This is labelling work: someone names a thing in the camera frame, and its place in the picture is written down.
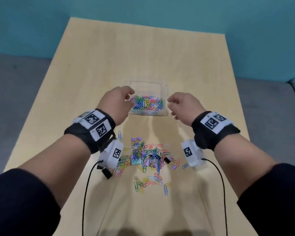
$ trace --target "black wrist strap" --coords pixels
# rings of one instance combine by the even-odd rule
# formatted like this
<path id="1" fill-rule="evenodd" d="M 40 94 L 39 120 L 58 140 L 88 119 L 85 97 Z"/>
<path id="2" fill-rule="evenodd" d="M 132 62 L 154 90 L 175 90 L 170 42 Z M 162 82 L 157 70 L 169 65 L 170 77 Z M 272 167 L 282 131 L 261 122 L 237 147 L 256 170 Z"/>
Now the black wrist strap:
<path id="1" fill-rule="evenodd" d="M 211 149 L 214 151 L 216 145 L 227 135 L 240 133 L 240 130 L 234 125 L 225 126 L 218 134 L 215 134 L 208 127 L 201 123 L 201 120 L 211 111 L 206 111 L 199 116 L 192 123 L 194 141 L 201 149 Z"/>
<path id="2" fill-rule="evenodd" d="M 116 127 L 116 124 L 114 120 L 111 118 L 111 116 L 98 108 L 95 110 L 105 115 L 105 119 L 108 120 L 111 126 L 111 130 L 109 130 L 105 135 L 103 135 L 98 141 L 95 141 L 91 136 L 90 130 L 83 127 L 80 123 L 73 123 L 64 131 L 64 134 L 72 134 L 80 138 L 88 146 L 91 154 L 94 154 L 99 150 L 104 150 L 108 146 L 108 144 L 116 137 L 114 134 L 114 128 Z"/>

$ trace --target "clear plastic box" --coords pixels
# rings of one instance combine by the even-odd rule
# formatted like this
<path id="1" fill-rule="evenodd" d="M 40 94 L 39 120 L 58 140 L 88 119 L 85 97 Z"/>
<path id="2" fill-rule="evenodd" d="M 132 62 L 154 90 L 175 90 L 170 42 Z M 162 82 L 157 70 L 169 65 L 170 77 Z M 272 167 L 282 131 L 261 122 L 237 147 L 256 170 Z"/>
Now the clear plastic box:
<path id="1" fill-rule="evenodd" d="M 132 96 L 148 96 L 155 97 L 161 99 L 163 101 L 162 107 L 158 107 L 158 110 L 143 110 L 143 109 L 135 109 L 138 106 L 135 105 L 129 111 L 129 114 L 136 115 L 148 115 L 148 116 L 167 116 L 168 110 L 167 106 L 167 85 L 159 80 L 130 80 L 125 83 L 134 89 L 135 94 Z"/>

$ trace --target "person's left hand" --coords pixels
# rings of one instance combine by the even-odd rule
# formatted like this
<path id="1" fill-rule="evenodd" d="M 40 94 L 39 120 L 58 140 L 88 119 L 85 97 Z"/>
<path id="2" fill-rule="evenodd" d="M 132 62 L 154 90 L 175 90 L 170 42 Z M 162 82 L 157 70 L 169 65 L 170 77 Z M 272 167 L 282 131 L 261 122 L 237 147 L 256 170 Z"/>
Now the person's left hand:
<path id="1" fill-rule="evenodd" d="M 134 90 L 129 86 L 115 87 L 104 94 L 97 108 L 110 115 L 118 126 L 124 122 L 135 104 L 135 101 L 129 100 L 130 94 L 134 94 Z"/>

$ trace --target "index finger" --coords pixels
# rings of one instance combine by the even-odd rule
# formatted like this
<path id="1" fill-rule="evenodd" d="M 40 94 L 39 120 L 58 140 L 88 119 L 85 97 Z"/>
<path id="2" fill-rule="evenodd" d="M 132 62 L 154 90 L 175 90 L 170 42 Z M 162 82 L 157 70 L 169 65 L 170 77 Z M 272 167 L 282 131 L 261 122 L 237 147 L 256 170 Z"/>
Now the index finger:
<path id="1" fill-rule="evenodd" d="M 121 87 L 122 94 L 126 97 L 128 94 L 134 94 L 134 90 L 129 86 L 122 86 Z"/>
<path id="2" fill-rule="evenodd" d="M 167 99 L 168 102 L 177 102 L 179 103 L 179 101 L 182 98 L 183 93 L 181 92 L 176 92 L 174 94 L 172 94 L 171 96 L 169 96 L 169 98 Z"/>

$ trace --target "dark navy sleeve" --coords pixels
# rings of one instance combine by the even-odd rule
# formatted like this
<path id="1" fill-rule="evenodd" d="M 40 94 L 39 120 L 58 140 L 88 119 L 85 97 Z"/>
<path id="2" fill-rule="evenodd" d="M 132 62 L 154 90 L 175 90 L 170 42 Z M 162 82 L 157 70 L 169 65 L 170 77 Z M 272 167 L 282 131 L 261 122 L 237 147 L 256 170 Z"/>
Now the dark navy sleeve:
<path id="1" fill-rule="evenodd" d="M 0 175 L 0 235 L 52 235 L 60 207 L 36 176 L 12 169 Z"/>
<path id="2" fill-rule="evenodd" d="M 275 165 L 237 204 L 259 236 L 295 236 L 295 166 Z"/>

